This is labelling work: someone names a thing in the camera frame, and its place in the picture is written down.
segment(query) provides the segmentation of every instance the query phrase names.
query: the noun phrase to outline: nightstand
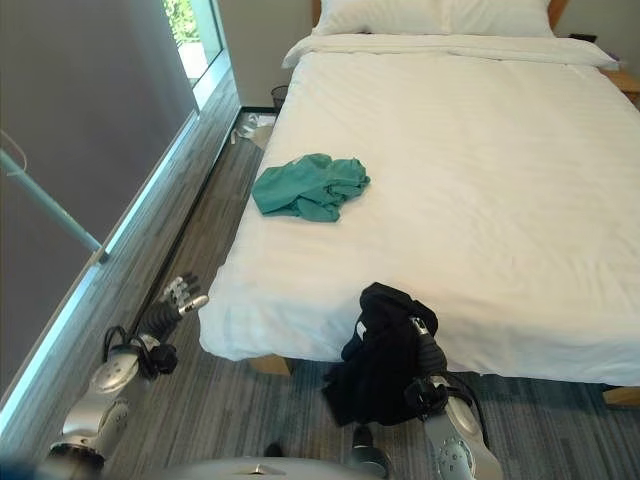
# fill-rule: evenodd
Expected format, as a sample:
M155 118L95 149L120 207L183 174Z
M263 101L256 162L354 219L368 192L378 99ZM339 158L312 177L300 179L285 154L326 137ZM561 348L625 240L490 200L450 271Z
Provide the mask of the nightstand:
M640 98L640 80L625 70L600 70L613 84L624 93L631 103L635 104Z

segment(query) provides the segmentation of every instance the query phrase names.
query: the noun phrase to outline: black garment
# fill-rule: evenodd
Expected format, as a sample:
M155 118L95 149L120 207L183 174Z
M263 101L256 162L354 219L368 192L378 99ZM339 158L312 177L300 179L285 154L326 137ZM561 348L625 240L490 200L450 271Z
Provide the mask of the black garment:
M424 372L418 366L420 342L410 317L422 319L432 336L438 319L419 301L380 283L362 292L360 306L353 338L342 349L344 363L332 368L326 377L330 383L322 390L333 417L340 426L354 420L395 425L415 418L404 391Z

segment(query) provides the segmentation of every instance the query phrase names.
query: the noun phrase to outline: tree foliage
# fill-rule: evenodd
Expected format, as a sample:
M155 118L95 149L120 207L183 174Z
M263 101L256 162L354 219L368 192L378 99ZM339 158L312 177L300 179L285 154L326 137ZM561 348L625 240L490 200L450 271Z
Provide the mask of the tree foliage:
M167 17L169 17L169 25L176 43L182 45L183 43L199 42L200 34L189 0L162 0L162 3Z

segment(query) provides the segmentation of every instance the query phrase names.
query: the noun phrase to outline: teal shirt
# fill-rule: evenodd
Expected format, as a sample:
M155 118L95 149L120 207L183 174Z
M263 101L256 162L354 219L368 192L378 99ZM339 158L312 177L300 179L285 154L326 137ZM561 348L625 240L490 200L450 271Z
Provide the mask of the teal shirt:
M358 159L332 160L314 153L267 168L251 193L263 215L335 222L342 204L360 195L368 184L367 171Z

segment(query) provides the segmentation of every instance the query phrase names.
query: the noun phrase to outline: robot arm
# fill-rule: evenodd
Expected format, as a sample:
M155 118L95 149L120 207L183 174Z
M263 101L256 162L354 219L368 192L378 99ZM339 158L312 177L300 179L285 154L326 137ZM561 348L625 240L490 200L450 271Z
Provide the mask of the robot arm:
M446 358L419 318L411 319L421 342L420 365L426 379L405 391L410 404L428 412L422 416L424 431L436 453L443 480L502 480L500 462L485 444L470 402L454 392L444 376Z
M165 343L187 313L204 306L205 295L192 297L197 278L177 277L143 314L134 335L121 327L123 343L112 348L107 334L105 362L67 415L62 435L50 449L40 473L57 478L91 478L103 467L127 427L129 417L158 374L177 365L176 350Z

